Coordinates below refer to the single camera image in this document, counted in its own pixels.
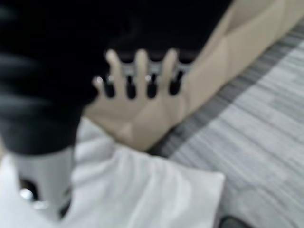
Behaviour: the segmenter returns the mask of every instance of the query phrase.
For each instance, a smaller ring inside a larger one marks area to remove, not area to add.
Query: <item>striped carpet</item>
[[[219,216],[303,228],[304,20],[150,153],[226,174]]]

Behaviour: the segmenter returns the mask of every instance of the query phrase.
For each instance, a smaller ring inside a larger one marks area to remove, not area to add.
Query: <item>black object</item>
[[[181,80],[184,76],[184,72],[181,70],[177,73],[176,78],[172,79],[169,86],[169,93],[175,96],[179,93],[181,89]]]
[[[156,83],[157,75],[152,74],[150,77],[151,78],[147,85],[147,96],[148,96],[148,98],[153,99],[156,97],[157,90],[158,90],[158,86]]]
[[[126,91],[129,99],[133,100],[136,97],[136,86],[132,76],[127,76]]]
[[[109,75],[101,75],[104,84],[104,91],[107,97],[113,98],[115,96],[114,84],[109,80]]]
[[[245,222],[234,218],[234,217],[224,217],[219,225],[219,228],[252,228]]]

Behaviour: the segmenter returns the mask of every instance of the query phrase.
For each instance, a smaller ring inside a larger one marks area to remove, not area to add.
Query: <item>metal part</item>
[[[19,195],[52,221],[60,221],[72,200],[72,146],[44,155],[11,153],[18,170]]]

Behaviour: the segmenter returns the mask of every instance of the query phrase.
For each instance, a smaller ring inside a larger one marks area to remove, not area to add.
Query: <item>gray carpet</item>
[[[304,20],[151,154],[227,175],[219,216],[304,227]]]

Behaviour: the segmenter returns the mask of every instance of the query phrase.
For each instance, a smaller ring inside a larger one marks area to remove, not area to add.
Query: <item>white pillow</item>
[[[212,228],[224,176],[136,152],[89,120],[79,127],[74,201],[51,223],[17,195],[10,156],[2,162],[2,228]]]

